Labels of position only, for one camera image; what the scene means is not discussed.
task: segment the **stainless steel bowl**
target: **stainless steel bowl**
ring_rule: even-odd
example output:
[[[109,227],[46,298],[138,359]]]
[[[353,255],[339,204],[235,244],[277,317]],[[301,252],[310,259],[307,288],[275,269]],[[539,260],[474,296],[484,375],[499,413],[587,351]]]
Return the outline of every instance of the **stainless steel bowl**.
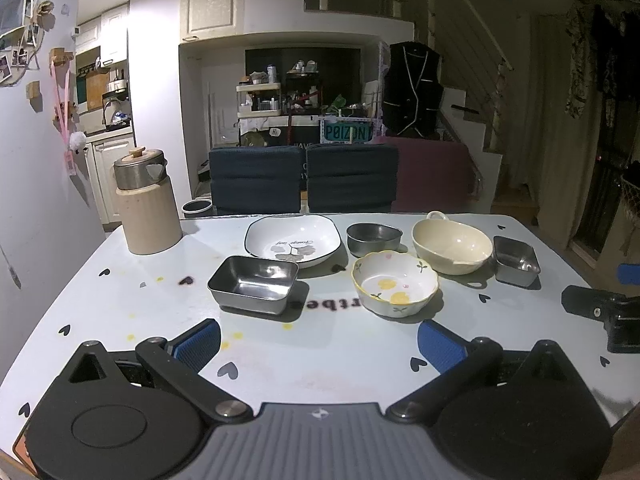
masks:
[[[528,287],[540,274],[536,252],[529,244],[494,236],[495,279],[510,285]]]
[[[361,258],[369,253],[395,251],[400,245],[402,231],[380,224],[353,224],[347,228],[347,247]]]
[[[298,275],[298,264],[248,256],[230,256],[207,286],[221,306],[277,316]]]

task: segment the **cutting board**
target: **cutting board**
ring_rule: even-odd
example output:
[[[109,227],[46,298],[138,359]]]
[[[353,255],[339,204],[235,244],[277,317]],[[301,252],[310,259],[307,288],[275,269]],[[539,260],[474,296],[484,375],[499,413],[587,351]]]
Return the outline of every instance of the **cutting board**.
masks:
[[[109,74],[90,72],[86,77],[86,108],[88,111],[102,108],[102,94],[107,91]]]

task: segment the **white cabinet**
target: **white cabinet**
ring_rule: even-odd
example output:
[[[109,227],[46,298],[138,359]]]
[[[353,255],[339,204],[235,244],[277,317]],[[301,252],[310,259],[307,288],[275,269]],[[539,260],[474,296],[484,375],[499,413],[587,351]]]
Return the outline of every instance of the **white cabinet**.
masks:
[[[127,59],[129,4],[108,10],[100,17],[100,60],[103,66]]]
[[[100,46],[100,18],[83,23],[78,28],[80,34],[76,37],[76,56]]]
[[[103,224],[120,221],[116,206],[116,189],[118,186],[113,171],[113,163],[119,158],[129,155],[129,150],[134,147],[133,134],[128,133],[92,142],[84,150],[89,169],[89,180],[94,191],[100,220]]]
[[[180,0],[180,41],[244,33],[244,0]]]

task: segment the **ceramic bowl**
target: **ceramic bowl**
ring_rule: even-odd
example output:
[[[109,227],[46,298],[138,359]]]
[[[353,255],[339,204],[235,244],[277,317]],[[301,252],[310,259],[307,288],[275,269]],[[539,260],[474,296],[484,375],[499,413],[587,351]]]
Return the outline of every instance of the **ceramic bowl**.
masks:
[[[245,250],[258,258],[294,262],[300,269],[321,264],[338,250],[340,234],[325,216],[267,216],[249,226]]]
[[[438,291],[438,275],[415,256],[395,251],[369,253],[351,271],[360,302],[387,317],[416,314]]]
[[[494,252],[494,245],[482,231],[449,220],[432,211],[412,231],[415,252],[433,269],[460,276],[478,270]]]

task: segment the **white table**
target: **white table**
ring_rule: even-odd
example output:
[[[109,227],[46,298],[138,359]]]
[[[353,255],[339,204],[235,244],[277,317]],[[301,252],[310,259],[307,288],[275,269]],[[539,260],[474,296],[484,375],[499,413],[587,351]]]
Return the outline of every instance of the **white table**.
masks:
[[[409,214],[330,217],[343,240],[347,227],[356,222],[396,226],[404,231],[402,243],[414,254],[411,229],[423,218]],[[20,408],[28,402],[33,411],[81,342],[97,339],[109,351],[128,350],[147,337],[172,339],[207,317],[220,323],[223,343],[200,374],[247,402],[256,413],[267,401],[375,401],[385,410],[438,375],[431,366],[414,372],[409,365],[411,357],[421,358],[417,330],[421,319],[430,316],[463,338],[488,336],[505,349],[529,350],[539,339],[557,341],[612,423],[640,402],[640,356],[609,354],[601,323],[562,309],[560,297],[567,285],[586,286],[571,267],[512,218],[471,214],[453,218],[490,238],[499,234],[532,245],[542,268],[542,288],[524,290],[491,277],[478,289],[471,287],[482,285],[441,277],[442,296],[425,307],[422,317],[391,321],[353,306],[357,297],[350,275],[354,257],[349,254],[346,264],[342,250],[325,264],[301,270],[299,277],[308,283],[309,292],[298,319],[257,319],[221,311],[207,289],[208,279],[227,256],[246,254],[244,234],[256,217],[184,221],[183,240],[151,256],[129,253],[124,233],[117,229],[60,293],[0,386],[0,448],[12,454],[26,421],[18,414]],[[332,273],[336,263],[346,265],[347,271]],[[105,269],[110,273],[100,275]],[[186,276],[193,278],[193,284],[179,285]],[[479,294],[490,299],[482,303]],[[312,308],[314,301],[317,308]],[[67,326],[65,335],[62,329]],[[610,361],[606,367],[601,356]],[[218,376],[228,362],[239,371],[236,380]]]

